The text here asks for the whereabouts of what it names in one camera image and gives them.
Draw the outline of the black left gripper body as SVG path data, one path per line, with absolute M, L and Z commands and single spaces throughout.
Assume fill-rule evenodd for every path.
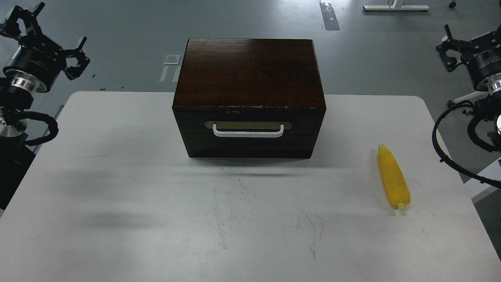
M 40 82 L 36 91 L 47 93 L 64 68 L 62 47 L 43 35 L 22 37 L 18 49 L 2 71 L 9 78 L 21 73 L 29 74 Z

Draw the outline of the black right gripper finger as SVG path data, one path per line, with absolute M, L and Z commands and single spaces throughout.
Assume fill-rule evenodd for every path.
M 447 72 L 452 72 L 460 65 L 465 65 L 474 57 L 476 43 L 458 40 L 452 37 L 449 25 L 444 25 L 445 37 L 442 43 L 436 46 L 436 52 Z M 454 51 L 460 54 L 460 58 L 449 56 L 447 52 Z

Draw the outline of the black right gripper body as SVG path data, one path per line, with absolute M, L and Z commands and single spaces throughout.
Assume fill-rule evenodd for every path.
M 486 33 L 469 42 L 473 48 L 462 51 L 461 62 L 466 66 L 473 88 L 486 92 L 487 79 L 499 74 L 501 69 L 500 32 Z

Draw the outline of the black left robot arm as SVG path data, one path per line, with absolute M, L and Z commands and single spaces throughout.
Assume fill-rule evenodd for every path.
M 1 35 L 17 41 L 18 48 L 2 69 L 1 78 L 1 153 L 18 150 L 22 146 L 39 146 L 55 139 L 58 123 L 48 114 L 30 111 L 35 93 L 52 89 L 61 72 L 69 80 L 79 78 L 90 64 L 83 46 L 83 37 L 77 48 L 63 49 L 43 34 L 37 17 L 45 4 L 40 2 L 33 11 L 14 6 L 1 24 Z M 27 139 L 27 120 L 45 123 L 46 136 Z

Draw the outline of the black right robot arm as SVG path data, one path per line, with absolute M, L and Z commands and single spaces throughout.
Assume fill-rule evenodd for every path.
M 471 84 L 477 92 L 487 96 L 471 103 L 469 100 L 449 101 L 447 111 L 437 120 L 436 127 L 449 112 L 460 106 L 472 107 L 473 118 L 467 127 L 470 140 L 487 152 L 500 151 L 500 28 L 469 41 L 453 38 L 449 25 L 444 25 L 445 36 L 435 50 L 447 72 L 464 65 Z M 479 138 L 476 127 L 481 120 L 496 122 L 496 130 L 489 134 L 492 144 Z

